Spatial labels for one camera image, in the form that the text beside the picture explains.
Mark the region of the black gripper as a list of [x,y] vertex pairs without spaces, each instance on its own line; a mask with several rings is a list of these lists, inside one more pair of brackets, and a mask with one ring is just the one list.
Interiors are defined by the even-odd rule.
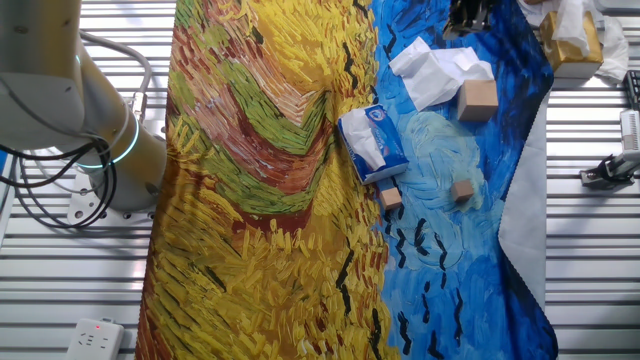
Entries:
[[443,29],[445,40],[455,40],[467,34],[467,20],[471,20],[469,31],[479,33],[491,29],[490,12],[495,0],[451,0],[449,19]]

